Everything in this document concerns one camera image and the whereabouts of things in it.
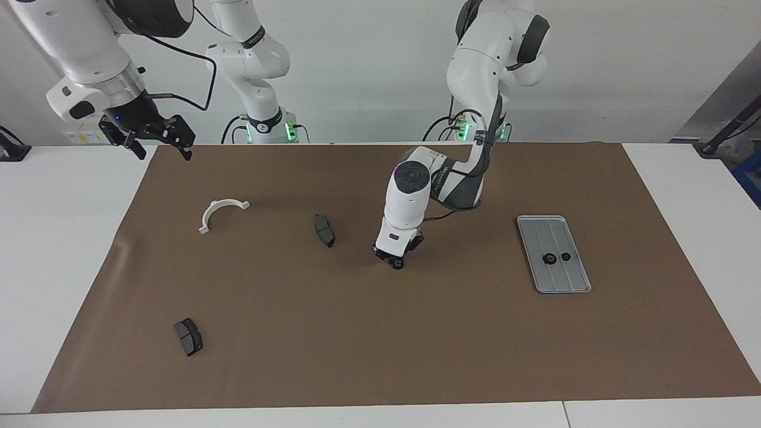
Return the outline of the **silver metal tray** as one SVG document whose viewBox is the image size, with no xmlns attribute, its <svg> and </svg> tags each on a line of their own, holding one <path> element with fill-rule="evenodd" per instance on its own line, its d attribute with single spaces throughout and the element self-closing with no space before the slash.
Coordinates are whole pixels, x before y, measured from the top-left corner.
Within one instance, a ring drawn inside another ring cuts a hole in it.
<svg viewBox="0 0 761 428">
<path fill-rule="evenodd" d="M 516 223 L 533 284 L 539 293 L 574 294 L 592 290 L 578 247 L 564 217 L 518 216 Z M 563 261 L 563 252 L 571 253 L 571 260 Z M 557 255 L 557 263 L 545 265 L 543 255 L 547 253 Z"/>
</svg>

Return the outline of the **black stand pole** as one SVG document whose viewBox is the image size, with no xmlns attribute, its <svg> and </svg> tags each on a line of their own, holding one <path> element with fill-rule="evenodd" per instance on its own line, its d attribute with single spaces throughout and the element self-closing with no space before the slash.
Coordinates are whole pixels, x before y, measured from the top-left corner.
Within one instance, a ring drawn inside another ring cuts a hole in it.
<svg viewBox="0 0 761 428">
<path fill-rule="evenodd" d="M 761 124 L 761 109 L 752 114 L 740 113 L 726 122 L 720 130 L 706 141 L 694 144 L 696 152 L 703 158 L 714 158 L 719 147 L 735 137 L 746 136 L 754 127 Z"/>
</svg>

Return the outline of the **white wall electrical box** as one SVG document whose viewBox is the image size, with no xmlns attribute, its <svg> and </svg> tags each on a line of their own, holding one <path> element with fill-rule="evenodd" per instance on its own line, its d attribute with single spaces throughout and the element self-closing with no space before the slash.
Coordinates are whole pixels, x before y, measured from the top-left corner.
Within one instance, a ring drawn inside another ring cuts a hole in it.
<svg viewBox="0 0 761 428">
<path fill-rule="evenodd" d="M 62 135 L 66 143 L 76 146 L 110 146 L 111 143 L 98 127 L 99 119 L 99 116 L 93 115 L 73 124 L 65 124 Z"/>
</svg>

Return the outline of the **brown table mat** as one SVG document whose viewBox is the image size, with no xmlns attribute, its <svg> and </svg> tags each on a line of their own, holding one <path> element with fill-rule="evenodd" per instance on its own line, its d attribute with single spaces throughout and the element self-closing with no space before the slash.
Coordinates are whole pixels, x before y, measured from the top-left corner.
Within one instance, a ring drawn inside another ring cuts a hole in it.
<svg viewBox="0 0 761 428">
<path fill-rule="evenodd" d="M 405 150 L 158 148 L 32 411 L 761 395 L 620 144 L 496 146 L 481 206 L 394 270 L 372 244 Z M 223 199 L 250 208 L 201 235 Z M 590 292 L 535 289 L 518 216 L 566 219 Z"/>
</svg>

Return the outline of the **white curved plastic bracket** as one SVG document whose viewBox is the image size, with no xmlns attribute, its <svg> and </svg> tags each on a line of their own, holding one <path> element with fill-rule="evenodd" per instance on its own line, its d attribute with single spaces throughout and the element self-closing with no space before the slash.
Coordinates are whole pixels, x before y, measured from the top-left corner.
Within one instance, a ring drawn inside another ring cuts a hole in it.
<svg viewBox="0 0 761 428">
<path fill-rule="evenodd" d="M 206 235 L 209 233 L 210 230 L 210 220 L 212 215 L 218 210 L 223 207 L 228 206 L 234 206 L 242 210 L 246 210 L 250 208 L 250 202 L 249 201 L 240 201 L 236 199 L 223 199 L 223 200 L 212 200 L 212 202 L 209 204 L 209 206 L 206 208 L 206 210 L 203 212 L 201 217 L 201 227 L 199 228 L 199 233 L 201 235 Z"/>
</svg>

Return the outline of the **blue crate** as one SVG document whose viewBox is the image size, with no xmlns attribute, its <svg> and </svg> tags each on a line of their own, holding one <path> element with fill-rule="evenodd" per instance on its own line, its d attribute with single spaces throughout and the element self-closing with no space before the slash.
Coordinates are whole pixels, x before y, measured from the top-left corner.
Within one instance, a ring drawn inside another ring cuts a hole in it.
<svg viewBox="0 0 761 428">
<path fill-rule="evenodd" d="M 744 162 L 740 162 L 731 174 L 750 200 L 761 210 L 761 149 L 753 152 Z"/>
</svg>

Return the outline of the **thick grey brake pad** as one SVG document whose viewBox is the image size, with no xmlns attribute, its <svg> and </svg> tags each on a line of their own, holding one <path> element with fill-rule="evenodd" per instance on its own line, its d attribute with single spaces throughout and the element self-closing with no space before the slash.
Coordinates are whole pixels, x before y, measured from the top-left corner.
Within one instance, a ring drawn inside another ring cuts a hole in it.
<svg viewBox="0 0 761 428">
<path fill-rule="evenodd" d="M 183 319 L 174 323 L 174 330 L 187 357 L 192 357 L 202 350 L 202 336 L 192 319 Z"/>
</svg>

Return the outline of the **black clamp base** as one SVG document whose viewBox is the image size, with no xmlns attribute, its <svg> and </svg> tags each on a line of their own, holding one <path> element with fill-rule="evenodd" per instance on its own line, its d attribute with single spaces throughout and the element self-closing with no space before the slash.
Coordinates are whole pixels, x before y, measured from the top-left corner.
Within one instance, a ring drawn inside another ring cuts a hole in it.
<svg viewBox="0 0 761 428">
<path fill-rule="evenodd" d="M 32 146 L 0 125 L 0 162 L 22 162 L 31 149 Z"/>
</svg>

